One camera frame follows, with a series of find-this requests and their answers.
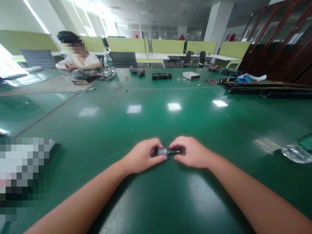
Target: dark hair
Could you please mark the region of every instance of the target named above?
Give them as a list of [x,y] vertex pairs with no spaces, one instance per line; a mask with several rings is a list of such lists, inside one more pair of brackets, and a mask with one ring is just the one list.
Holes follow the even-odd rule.
[[69,44],[70,46],[72,44],[82,44],[80,37],[71,31],[60,31],[57,37],[62,43]]

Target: cable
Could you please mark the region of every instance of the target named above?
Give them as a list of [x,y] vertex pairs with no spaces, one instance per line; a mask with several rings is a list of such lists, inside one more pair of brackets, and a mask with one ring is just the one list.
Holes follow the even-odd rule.
[[120,85],[119,87],[117,87],[117,88],[115,88],[114,89],[114,91],[115,92],[127,92],[128,90],[120,90],[120,91],[118,91],[117,89],[120,89],[120,88],[122,88],[123,87],[123,85],[124,85],[124,82],[126,82],[128,80],[128,77],[127,76],[125,76],[124,77],[124,81],[122,81],[122,82],[120,82],[120,83],[118,83],[118,85]]

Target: white box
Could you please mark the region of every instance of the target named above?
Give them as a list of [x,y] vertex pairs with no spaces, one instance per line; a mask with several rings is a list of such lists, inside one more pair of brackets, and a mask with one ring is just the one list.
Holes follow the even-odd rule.
[[183,72],[182,76],[188,80],[193,80],[193,79],[199,79],[201,75],[192,71],[190,72],[188,71],[188,72]]

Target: plastic water bottle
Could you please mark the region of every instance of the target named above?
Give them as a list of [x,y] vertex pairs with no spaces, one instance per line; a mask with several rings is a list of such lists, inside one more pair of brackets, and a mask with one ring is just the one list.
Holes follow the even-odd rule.
[[312,134],[299,139],[297,142],[284,146],[282,148],[282,153],[296,163],[311,163]]
[[110,54],[109,54],[108,52],[105,52],[104,58],[105,58],[106,64],[107,64],[108,67],[110,68],[110,70],[111,70],[112,72],[115,72],[116,69],[115,69],[115,67],[114,67],[113,60],[111,59]]

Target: yellow-green partition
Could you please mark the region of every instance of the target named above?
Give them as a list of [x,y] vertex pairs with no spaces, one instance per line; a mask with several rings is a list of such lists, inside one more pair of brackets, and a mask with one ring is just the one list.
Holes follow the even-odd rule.
[[103,52],[105,45],[101,37],[81,36],[88,51]]
[[194,54],[199,54],[205,51],[206,54],[213,54],[217,46],[216,42],[188,41],[186,51],[192,51]]
[[12,55],[20,55],[20,49],[59,51],[49,34],[0,30],[0,44]]
[[243,59],[251,42],[223,42],[219,55]]
[[150,51],[150,47],[149,47],[149,39],[147,37],[144,37],[144,45],[145,45],[145,51],[146,51],[146,55],[147,58],[149,57],[149,51]]
[[152,39],[153,53],[183,54],[184,41]]
[[107,37],[106,40],[111,51],[145,53],[144,39]]

